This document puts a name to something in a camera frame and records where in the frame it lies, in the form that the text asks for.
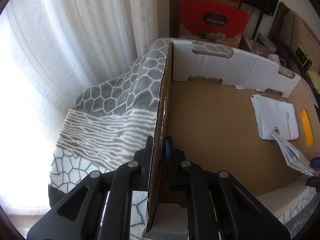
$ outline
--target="silver screw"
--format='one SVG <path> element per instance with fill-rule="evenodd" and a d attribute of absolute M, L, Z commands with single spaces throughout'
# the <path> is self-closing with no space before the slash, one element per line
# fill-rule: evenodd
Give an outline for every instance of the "silver screw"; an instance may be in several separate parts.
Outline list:
<path fill-rule="evenodd" d="M 134 167 L 137 167 L 137 166 L 138 166 L 138 162 L 136 162 L 136 161 L 130 161 L 130 162 L 128 163 L 128 165 L 129 165 L 129 167 L 134 168 Z"/>
<path fill-rule="evenodd" d="M 92 171 L 90 173 L 90 177 L 93 178 L 93 179 L 95 179 L 95 178 L 97 178 L 99 176 L 100 176 L 100 172 L 99 171 Z"/>
<path fill-rule="evenodd" d="M 181 165 L 182 165 L 183 167 L 190 167 L 190 166 L 191 166 L 191 162 L 190 162 L 190 161 L 182 161 L 182 162 L 181 162 Z"/>
<path fill-rule="evenodd" d="M 229 173 L 227 171 L 220 171 L 219 176 L 222 178 L 227 178 L 229 177 Z"/>

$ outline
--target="white curtain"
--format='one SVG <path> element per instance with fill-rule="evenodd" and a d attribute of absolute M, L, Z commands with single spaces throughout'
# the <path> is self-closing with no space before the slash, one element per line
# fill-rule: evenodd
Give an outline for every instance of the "white curtain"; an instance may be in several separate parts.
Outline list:
<path fill-rule="evenodd" d="M 64 118 L 84 89 L 120 75 L 169 35 L 169 0 L 10 0 L 0 15 L 0 205 L 49 209 Z"/>

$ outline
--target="stack of paper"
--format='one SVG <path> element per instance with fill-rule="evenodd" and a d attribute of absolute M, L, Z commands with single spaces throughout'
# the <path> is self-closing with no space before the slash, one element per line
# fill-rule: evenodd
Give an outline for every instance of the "stack of paper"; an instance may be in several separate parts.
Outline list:
<path fill-rule="evenodd" d="M 274 140 L 269 133 L 273 130 L 285 140 L 299 138 L 299 130 L 293 104 L 253 95 L 251 98 L 258 124 L 260 138 Z"/>
<path fill-rule="evenodd" d="M 269 133 L 279 144 L 285 162 L 290 168 L 309 176 L 318 176 L 316 171 L 313 168 L 310 168 L 310 162 L 296 147 L 279 136 L 274 130 L 270 129 Z"/>

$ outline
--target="curtain fold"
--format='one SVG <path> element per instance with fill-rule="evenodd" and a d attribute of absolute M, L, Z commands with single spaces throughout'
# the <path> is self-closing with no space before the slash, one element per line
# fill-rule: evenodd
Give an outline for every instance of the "curtain fold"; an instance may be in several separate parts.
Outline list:
<path fill-rule="evenodd" d="M 0 15 L 0 204 L 7 214 L 48 211 L 52 152 L 75 98 L 168 35 L 169 0 L 9 1 Z"/>

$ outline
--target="brown oval logo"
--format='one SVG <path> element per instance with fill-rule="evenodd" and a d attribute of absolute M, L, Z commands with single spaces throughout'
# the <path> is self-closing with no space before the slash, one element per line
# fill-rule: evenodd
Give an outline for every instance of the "brown oval logo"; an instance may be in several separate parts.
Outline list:
<path fill-rule="evenodd" d="M 223 27 L 228 23 L 228 19 L 221 13 L 218 12 L 208 12 L 204 15 L 203 20 L 205 23 L 213 27 Z"/>

